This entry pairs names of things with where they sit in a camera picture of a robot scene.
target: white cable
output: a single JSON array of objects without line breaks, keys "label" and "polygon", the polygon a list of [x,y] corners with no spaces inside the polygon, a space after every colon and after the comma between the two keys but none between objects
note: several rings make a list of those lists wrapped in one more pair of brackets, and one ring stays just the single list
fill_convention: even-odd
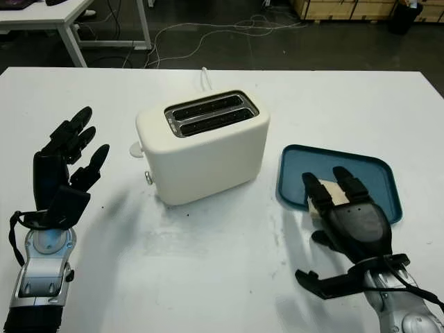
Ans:
[{"label": "white cable", "polygon": [[[259,21],[259,20],[255,20],[255,19],[253,19],[253,17],[261,17],[261,18],[263,18],[264,20],[261,20],[261,21]],[[244,22],[251,22],[252,24],[250,24],[250,25],[241,25],[241,24],[244,23]],[[275,24],[276,26],[256,26],[256,25],[255,25],[256,22],[267,23],[267,24]],[[269,34],[272,33],[274,30],[277,30],[277,29],[281,29],[281,28],[294,28],[294,27],[297,27],[297,26],[299,26],[299,25],[301,25],[301,24],[302,24],[301,22],[297,22],[297,23],[289,24],[289,25],[281,25],[281,24],[278,24],[278,23],[275,23],[275,22],[270,22],[270,21],[267,20],[267,18],[266,18],[265,16],[263,16],[263,15],[253,15],[250,19],[248,19],[248,20],[247,20],[247,19],[242,20],[242,21],[240,21],[240,22],[237,22],[236,24],[203,24],[203,23],[191,23],[191,22],[174,24],[174,25],[172,25],[172,26],[167,26],[166,28],[163,28],[161,31],[159,31],[159,32],[156,34],[156,36],[155,36],[155,38],[154,38],[153,49],[151,49],[151,51],[147,54],[147,59],[146,59],[145,65],[144,65],[142,68],[147,68],[147,66],[150,66],[150,65],[155,64],[155,63],[157,63],[156,68],[159,68],[161,61],[164,61],[164,60],[185,59],[185,58],[191,57],[191,56],[193,56],[193,54],[195,54],[195,53],[199,50],[200,46],[201,46],[202,43],[203,43],[203,40],[204,40],[207,36],[212,35],[212,34],[214,34],[214,33],[237,33],[237,34],[240,34],[240,35],[246,35],[246,36],[250,36],[250,37],[261,37],[261,36],[269,35]],[[240,31],[233,31],[233,30],[226,30],[226,29],[225,29],[225,30],[211,31],[211,32],[206,33],[206,34],[204,34],[204,35],[202,36],[202,38],[200,39],[200,41],[199,41],[199,43],[198,43],[198,46],[197,46],[197,47],[196,47],[191,53],[189,53],[189,54],[187,54],[187,55],[178,56],[178,57],[168,57],[168,58],[162,58],[162,59],[161,59],[161,58],[159,57],[159,51],[158,51],[158,48],[157,48],[157,39],[158,39],[158,37],[160,36],[160,34],[163,33],[164,31],[169,30],[169,29],[176,28],[176,27],[179,27],[179,26],[185,26],[185,25],[192,25],[192,26],[211,26],[211,27],[217,27],[217,28],[220,28],[220,27],[224,27],[224,28],[235,28],[235,29],[239,29],[239,30],[246,30],[246,29],[264,29],[264,30],[267,30],[267,32],[266,32],[266,33],[262,33],[262,34],[252,34],[252,33],[242,33],[242,32],[240,32]],[[152,62],[149,62],[149,56],[150,56],[153,52],[156,52],[157,60],[152,61]]]},{"label": "white cable", "polygon": [[213,85],[211,84],[210,75],[208,75],[208,69],[207,67],[202,67],[202,74],[205,77],[207,81],[207,85],[210,88],[210,90],[213,90]]},{"label": "white cable", "polygon": [[88,26],[86,23],[82,23],[82,22],[77,22],[77,24],[79,26],[86,26],[88,28],[88,30],[90,31],[90,33],[93,35],[94,40],[97,40],[97,34],[94,32],[94,30],[90,26]]},{"label": "white cable", "polygon": [[[296,27],[299,24],[300,23],[292,24],[291,26],[292,27]],[[146,62],[144,68],[147,68],[147,66],[151,66],[151,65],[153,65],[155,63],[157,63],[157,67],[156,68],[159,68],[159,64],[162,61],[165,61],[165,60],[179,60],[179,59],[189,58],[189,57],[193,56],[199,50],[200,46],[203,43],[203,40],[206,37],[208,37],[209,35],[212,35],[214,33],[236,33],[238,35],[245,35],[245,36],[250,36],[250,37],[263,37],[263,36],[270,35],[274,31],[274,29],[277,29],[277,28],[287,28],[287,27],[290,27],[290,26],[271,28],[269,31],[267,31],[266,33],[262,33],[262,34],[242,33],[241,31],[233,31],[233,30],[216,30],[216,31],[211,31],[211,32],[206,33],[206,34],[204,34],[202,36],[202,38],[200,39],[200,41],[198,43],[198,46],[191,53],[188,53],[187,55],[181,55],[181,56],[178,56],[178,57],[157,58],[157,60],[154,60],[152,62]]]},{"label": "white cable", "polygon": [[126,58],[125,58],[125,61],[123,62],[122,68],[125,68],[125,65],[129,59],[129,57],[131,56],[133,49],[134,49],[134,40],[131,41],[131,47],[130,47],[130,50],[128,51],[128,53],[126,54]]}]

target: wooden pallet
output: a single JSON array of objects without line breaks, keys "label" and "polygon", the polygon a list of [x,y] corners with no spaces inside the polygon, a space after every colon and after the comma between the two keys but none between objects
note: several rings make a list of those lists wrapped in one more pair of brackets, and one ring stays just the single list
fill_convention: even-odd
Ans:
[{"label": "wooden pallet", "polygon": [[[420,0],[424,6],[417,22],[444,22],[444,0]],[[330,20],[370,21],[390,19],[397,0],[292,0],[302,20],[319,24]]]}]

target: gray floor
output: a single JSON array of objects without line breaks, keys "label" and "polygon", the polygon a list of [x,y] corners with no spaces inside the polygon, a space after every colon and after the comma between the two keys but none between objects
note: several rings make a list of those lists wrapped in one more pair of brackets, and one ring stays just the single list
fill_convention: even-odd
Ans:
[{"label": "gray floor", "polygon": [[[112,7],[117,8],[119,0],[110,1]],[[131,0],[122,0],[119,21],[123,39],[142,38],[133,4]],[[97,23],[110,14],[106,0],[96,0],[92,9],[97,11],[98,17],[81,25],[83,34],[92,37],[94,32],[100,39],[111,38],[114,34],[112,18]],[[172,24],[234,24],[252,15],[263,15],[270,22],[283,25],[298,22],[285,0],[275,0],[269,9],[263,9],[260,0],[157,0],[155,8],[148,10],[148,22],[154,41],[158,31]],[[264,21],[259,16],[253,19]],[[416,24],[405,36],[390,34],[385,23],[366,22],[301,23],[276,31],[225,28],[230,31],[208,35],[192,56],[161,61],[159,68],[421,71],[444,96],[443,27]],[[188,55],[196,49],[204,34],[222,29],[190,25],[169,29],[157,39],[159,55],[161,58]],[[10,39],[0,43],[0,71],[9,66],[72,66],[55,33],[18,33]],[[129,61],[125,67],[142,68],[146,63],[145,51],[129,52],[128,49],[86,49],[84,56],[91,67],[122,67],[127,56]],[[155,60],[157,56],[153,53],[149,62]],[[157,63],[153,63],[149,67],[156,66]]]}]

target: white table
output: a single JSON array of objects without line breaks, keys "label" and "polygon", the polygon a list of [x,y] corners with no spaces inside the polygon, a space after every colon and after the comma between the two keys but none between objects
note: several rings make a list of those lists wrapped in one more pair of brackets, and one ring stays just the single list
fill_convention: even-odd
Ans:
[{"label": "white table", "polygon": [[73,22],[93,0],[67,0],[55,6],[44,1],[36,2],[23,10],[0,10],[0,29],[3,30],[52,30],[59,32],[75,66],[86,67],[82,46],[143,46],[151,48],[148,23],[143,0],[137,0],[144,41],[82,41],[78,38]]},{"label": "white table", "polygon": [[[214,89],[249,89],[271,113],[255,181],[166,207],[129,155],[135,116],[201,91],[199,71],[10,68],[0,77],[0,319],[19,270],[8,219],[34,208],[32,158],[51,131],[85,105],[97,135],[78,165],[111,145],[102,178],[76,226],[76,269],[61,327],[82,332],[378,332],[363,295],[324,302],[294,279],[350,263],[309,240],[307,214],[275,197],[282,149],[304,144],[382,158],[404,216],[393,249],[408,253],[420,286],[444,298],[444,100],[419,73],[210,71]],[[18,239],[25,230],[18,228]],[[431,307],[443,318],[437,307]]]}]

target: robotic hand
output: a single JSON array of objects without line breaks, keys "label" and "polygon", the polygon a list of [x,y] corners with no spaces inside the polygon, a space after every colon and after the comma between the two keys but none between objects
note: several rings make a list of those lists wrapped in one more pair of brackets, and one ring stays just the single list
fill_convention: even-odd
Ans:
[{"label": "robotic hand", "polygon": [[[69,283],[74,279],[68,263],[76,245],[72,227],[89,202],[87,190],[100,178],[110,148],[101,146],[87,167],[69,177],[67,164],[81,157],[96,133],[94,127],[82,132],[91,115],[91,108],[86,107],[71,121],[63,121],[50,135],[51,141],[34,155],[37,211],[15,212],[10,219],[9,241],[22,269],[4,325],[6,333],[52,333],[60,327]],[[15,241],[17,222],[30,229],[25,239],[26,261]]]},{"label": "robotic hand", "polygon": [[349,203],[335,206],[315,175],[302,175],[323,227],[311,237],[343,253],[355,265],[347,274],[325,280],[319,280],[313,271],[307,274],[297,270],[297,281],[324,300],[365,292],[379,317],[382,333],[443,333],[443,324],[424,300],[439,305],[443,311],[444,304],[434,294],[418,288],[405,268],[410,263],[405,254],[393,255],[391,228],[382,209],[348,170],[337,166],[333,172]]}]

